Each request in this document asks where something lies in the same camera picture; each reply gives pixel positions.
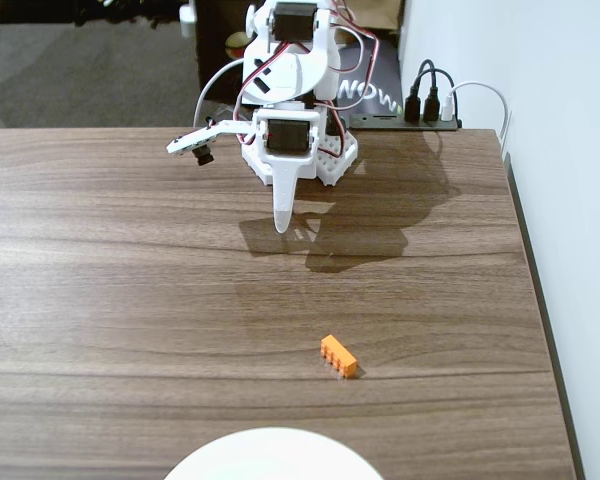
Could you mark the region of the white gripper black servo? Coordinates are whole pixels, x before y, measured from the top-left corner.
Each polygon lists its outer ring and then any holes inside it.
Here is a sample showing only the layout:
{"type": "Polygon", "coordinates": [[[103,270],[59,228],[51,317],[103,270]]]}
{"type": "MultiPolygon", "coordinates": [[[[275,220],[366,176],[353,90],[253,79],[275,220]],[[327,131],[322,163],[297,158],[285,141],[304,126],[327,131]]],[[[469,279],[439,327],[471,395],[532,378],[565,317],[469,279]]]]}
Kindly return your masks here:
{"type": "Polygon", "coordinates": [[[278,233],[287,231],[297,180],[317,176],[321,115],[317,110],[260,108],[254,112],[259,160],[273,178],[273,218],[278,233]]]}

